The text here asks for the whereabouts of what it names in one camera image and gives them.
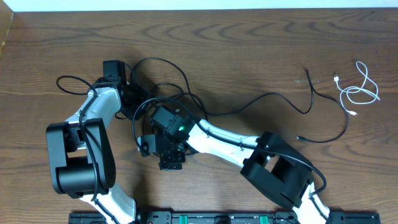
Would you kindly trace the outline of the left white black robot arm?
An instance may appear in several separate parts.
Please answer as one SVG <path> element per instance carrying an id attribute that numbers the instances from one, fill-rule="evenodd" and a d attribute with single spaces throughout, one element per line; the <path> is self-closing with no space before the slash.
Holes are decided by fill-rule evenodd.
<path id="1" fill-rule="evenodd" d="M 150 93 L 125 78 L 99 78 L 87 84 L 87 99 L 78 111 L 46 129 L 51 183 L 92 205 L 106 223 L 146 223 L 147 216 L 116 182 L 116 165 L 106 128 L 118 112 L 131 119 Z"/>

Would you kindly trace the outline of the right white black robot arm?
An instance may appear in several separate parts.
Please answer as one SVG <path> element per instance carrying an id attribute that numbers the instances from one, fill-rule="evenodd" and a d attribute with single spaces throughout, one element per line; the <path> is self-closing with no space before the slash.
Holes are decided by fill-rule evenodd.
<path id="1" fill-rule="evenodd" d="M 299 223 L 330 223 L 330 209 L 322 204 L 315 188 L 319 170 L 278 135 L 238 135 L 187 118 L 151 120 L 165 141 L 161 150 L 181 153 L 190 147 L 241 168 L 241 175 L 261 194 L 284 209 L 293 210 Z"/>

